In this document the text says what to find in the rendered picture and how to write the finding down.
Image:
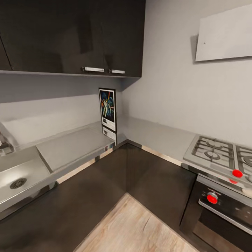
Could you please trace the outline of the poster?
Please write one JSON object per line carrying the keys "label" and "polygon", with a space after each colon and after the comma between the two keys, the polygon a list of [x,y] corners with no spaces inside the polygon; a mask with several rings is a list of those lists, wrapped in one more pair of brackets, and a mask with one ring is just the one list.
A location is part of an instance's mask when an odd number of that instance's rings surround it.
{"label": "poster", "polygon": [[117,133],[116,89],[98,88],[102,125]]}

